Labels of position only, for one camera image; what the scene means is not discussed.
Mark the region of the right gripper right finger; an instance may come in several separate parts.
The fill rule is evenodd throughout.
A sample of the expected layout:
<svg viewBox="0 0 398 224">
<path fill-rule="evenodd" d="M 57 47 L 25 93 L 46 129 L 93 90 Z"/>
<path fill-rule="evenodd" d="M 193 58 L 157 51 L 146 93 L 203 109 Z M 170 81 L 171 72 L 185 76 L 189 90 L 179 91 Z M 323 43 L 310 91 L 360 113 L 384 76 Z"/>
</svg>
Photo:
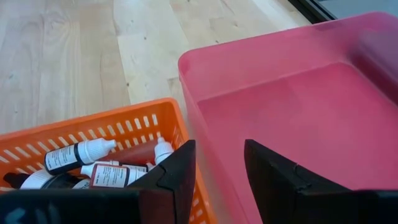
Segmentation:
<svg viewBox="0 0 398 224">
<path fill-rule="evenodd" d="M 265 224 L 344 224 L 353 221 L 343 204 L 349 190 L 253 139 L 244 142 L 252 194 Z"/>
</svg>

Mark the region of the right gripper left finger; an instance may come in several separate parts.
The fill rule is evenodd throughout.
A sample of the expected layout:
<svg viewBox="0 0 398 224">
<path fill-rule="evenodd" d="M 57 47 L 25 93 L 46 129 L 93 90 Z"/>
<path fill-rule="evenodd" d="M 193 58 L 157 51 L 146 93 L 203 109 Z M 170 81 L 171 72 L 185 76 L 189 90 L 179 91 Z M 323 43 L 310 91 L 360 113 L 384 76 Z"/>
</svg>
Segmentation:
<svg viewBox="0 0 398 224">
<path fill-rule="evenodd" d="M 196 142 L 188 140 L 128 185 L 137 193 L 128 224 L 188 224 L 196 175 Z"/>
</svg>

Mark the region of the red dropper bottle white cap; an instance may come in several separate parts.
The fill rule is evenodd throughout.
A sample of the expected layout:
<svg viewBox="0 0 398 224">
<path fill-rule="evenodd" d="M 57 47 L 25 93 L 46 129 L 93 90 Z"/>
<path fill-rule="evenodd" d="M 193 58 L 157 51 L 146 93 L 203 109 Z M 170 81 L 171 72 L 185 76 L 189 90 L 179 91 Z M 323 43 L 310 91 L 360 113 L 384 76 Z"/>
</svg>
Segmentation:
<svg viewBox="0 0 398 224">
<path fill-rule="evenodd" d="M 118 161 L 120 164 L 143 165 L 151 163 L 157 165 L 171 153 L 174 148 L 164 138 L 152 140 L 122 151 L 111 152 L 100 161 Z"/>
</svg>

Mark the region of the dropper bottle red-edged label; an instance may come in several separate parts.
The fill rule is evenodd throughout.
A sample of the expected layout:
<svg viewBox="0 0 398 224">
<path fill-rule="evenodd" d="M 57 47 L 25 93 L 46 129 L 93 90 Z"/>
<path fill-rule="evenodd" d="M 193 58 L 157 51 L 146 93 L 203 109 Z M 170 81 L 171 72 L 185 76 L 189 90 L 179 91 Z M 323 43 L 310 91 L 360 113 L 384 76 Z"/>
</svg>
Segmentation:
<svg viewBox="0 0 398 224">
<path fill-rule="evenodd" d="M 90 178 L 89 188 L 125 188 L 149 172 L 147 165 L 120 164 L 118 161 L 98 161 L 82 166 L 80 174 Z"/>
</svg>

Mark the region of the pink plastic bin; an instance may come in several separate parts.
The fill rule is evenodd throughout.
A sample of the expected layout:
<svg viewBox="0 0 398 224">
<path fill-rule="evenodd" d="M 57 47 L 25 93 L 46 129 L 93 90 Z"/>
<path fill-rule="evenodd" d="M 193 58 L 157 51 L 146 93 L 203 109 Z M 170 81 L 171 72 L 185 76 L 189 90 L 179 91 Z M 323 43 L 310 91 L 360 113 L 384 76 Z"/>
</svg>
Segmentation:
<svg viewBox="0 0 398 224">
<path fill-rule="evenodd" d="M 398 189 L 398 17 L 372 12 L 193 49 L 178 70 L 232 224 L 261 222 L 247 139 L 349 189 Z"/>
</svg>

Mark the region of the orange slotted plastic basket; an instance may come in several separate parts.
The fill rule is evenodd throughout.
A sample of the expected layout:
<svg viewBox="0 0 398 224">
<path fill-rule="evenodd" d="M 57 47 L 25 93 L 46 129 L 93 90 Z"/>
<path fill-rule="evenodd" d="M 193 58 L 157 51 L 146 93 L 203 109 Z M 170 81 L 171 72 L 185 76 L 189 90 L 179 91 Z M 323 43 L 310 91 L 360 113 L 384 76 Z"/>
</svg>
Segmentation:
<svg viewBox="0 0 398 224">
<path fill-rule="evenodd" d="M 0 224 L 128 224 L 137 208 L 137 193 L 125 188 L 89 188 L 81 177 L 71 189 L 13 189 L 5 174 L 45 170 L 46 153 L 78 142 L 115 140 L 111 152 L 164 138 L 176 151 L 190 140 L 177 102 L 148 101 L 103 113 L 52 123 L 0 136 Z M 188 224 L 215 224 L 206 188 L 196 163 L 195 187 Z"/>
</svg>

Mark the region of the black dropper bottle white cap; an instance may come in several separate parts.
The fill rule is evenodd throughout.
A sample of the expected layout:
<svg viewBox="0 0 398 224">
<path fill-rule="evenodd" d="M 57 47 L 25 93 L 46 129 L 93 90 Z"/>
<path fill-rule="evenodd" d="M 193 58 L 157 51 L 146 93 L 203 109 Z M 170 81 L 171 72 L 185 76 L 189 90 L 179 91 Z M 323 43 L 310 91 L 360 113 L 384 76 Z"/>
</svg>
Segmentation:
<svg viewBox="0 0 398 224">
<path fill-rule="evenodd" d="M 46 170 L 34 172 L 19 187 L 20 189 L 71 189 L 83 180 L 69 173 L 51 175 Z"/>
<path fill-rule="evenodd" d="M 116 146 L 115 140 L 98 138 L 50 151 L 44 157 L 45 170 L 51 175 L 59 175 L 90 165 L 107 156 Z"/>
</svg>

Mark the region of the black metal rig frame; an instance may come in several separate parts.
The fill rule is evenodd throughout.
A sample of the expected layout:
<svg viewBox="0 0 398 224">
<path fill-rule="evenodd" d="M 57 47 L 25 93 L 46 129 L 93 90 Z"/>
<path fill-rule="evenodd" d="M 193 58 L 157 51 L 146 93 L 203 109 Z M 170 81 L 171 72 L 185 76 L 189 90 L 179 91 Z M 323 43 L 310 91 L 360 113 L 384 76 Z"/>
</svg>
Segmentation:
<svg viewBox="0 0 398 224">
<path fill-rule="evenodd" d="M 312 24 L 336 20 L 336 17 L 321 5 L 323 0 L 288 0 Z"/>
</svg>

